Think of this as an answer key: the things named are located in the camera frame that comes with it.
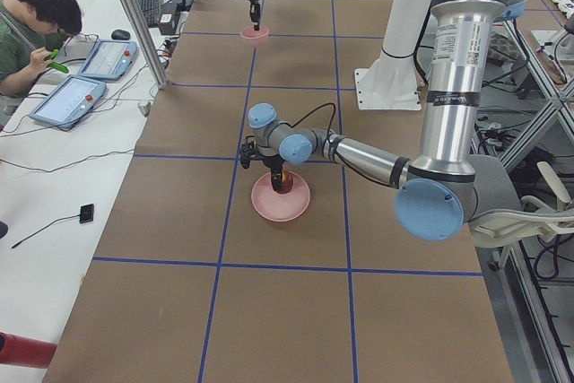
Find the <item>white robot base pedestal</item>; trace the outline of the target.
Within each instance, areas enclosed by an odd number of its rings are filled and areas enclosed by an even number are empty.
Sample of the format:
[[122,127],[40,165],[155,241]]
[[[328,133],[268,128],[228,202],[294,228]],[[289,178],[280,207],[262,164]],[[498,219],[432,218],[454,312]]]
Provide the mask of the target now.
[[414,59],[430,3],[431,0],[393,0],[378,59],[370,68],[354,71],[359,109],[422,108]]

